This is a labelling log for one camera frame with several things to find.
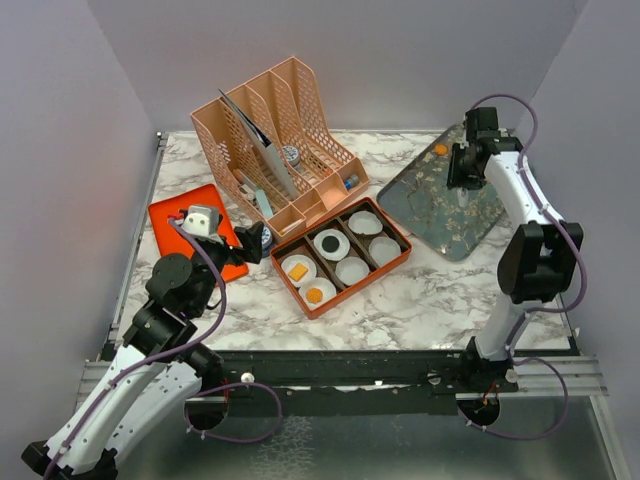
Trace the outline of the rectangular yellow cracker cookie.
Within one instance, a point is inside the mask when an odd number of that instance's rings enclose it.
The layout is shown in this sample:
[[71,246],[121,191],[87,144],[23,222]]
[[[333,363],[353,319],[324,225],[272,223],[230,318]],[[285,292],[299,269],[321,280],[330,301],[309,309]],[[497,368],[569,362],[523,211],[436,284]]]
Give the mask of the rectangular yellow cracker cookie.
[[300,282],[309,272],[309,268],[302,263],[295,264],[289,271],[288,276],[294,282]]

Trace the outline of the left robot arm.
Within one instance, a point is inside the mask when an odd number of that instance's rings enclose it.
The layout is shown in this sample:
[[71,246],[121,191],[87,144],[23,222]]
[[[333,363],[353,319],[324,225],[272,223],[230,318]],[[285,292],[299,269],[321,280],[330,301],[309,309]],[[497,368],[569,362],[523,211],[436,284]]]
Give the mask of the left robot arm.
[[261,261],[264,225],[236,228],[240,244],[232,246],[206,215],[169,224],[193,252],[155,263],[148,299],[98,384],[58,432],[23,451],[23,462],[44,479],[116,478],[119,463],[175,405],[224,384],[222,360],[193,322],[210,310],[215,290],[221,292],[218,313],[225,313],[222,271]]

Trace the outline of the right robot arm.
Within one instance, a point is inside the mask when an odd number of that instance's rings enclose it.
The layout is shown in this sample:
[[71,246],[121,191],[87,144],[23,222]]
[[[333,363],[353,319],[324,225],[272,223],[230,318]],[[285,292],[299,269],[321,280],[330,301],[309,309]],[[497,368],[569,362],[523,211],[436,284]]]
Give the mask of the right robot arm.
[[550,205],[533,178],[524,143],[500,129],[496,108],[473,107],[463,125],[465,137],[451,150],[447,188],[464,198],[491,185],[515,228],[497,267],[499,299],[459,367],[462,385],[486,391],[511,368],[512,349],[529,315],[543,311],[583,272],[584,232]]

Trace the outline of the orange cookie tin box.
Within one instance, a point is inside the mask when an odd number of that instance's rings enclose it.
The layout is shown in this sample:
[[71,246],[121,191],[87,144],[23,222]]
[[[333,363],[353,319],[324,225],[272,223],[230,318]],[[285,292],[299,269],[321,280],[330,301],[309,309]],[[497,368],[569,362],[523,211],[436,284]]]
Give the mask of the orange cookie tin box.
[[274,248],[270,257],[304,315],[316,319],[404,263],[411,251],[366,197]]

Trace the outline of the black sandwich cookie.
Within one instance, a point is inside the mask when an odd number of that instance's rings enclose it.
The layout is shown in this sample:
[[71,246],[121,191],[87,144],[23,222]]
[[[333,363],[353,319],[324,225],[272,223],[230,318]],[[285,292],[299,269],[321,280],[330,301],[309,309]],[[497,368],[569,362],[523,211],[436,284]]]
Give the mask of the black sandwich cookie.
[[323,238],[321,246],[327,253],[334,253],[340,248],[340,240],[333,234],[327,235]]

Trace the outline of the steel serving tongs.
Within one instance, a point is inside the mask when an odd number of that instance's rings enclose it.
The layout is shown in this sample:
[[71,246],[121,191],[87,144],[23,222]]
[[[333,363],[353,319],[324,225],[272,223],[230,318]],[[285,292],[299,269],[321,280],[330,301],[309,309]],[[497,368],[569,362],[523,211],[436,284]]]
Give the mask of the steel serving tongs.
[[460,188],[457,190],[457,198],[458,203],[461,208],[465,208],[469,202],[469,194],[468,190],[464,188]]

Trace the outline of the round orange chip cookie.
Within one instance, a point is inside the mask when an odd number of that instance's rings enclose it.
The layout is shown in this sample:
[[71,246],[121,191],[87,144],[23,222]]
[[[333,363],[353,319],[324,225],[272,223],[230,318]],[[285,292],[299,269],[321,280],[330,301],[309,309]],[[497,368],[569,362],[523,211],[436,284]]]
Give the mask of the round orange chip cookie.
[[310,304],[319,304],[323,301],[324,294],[321,289],[312,287],[306,291],[305,298]]

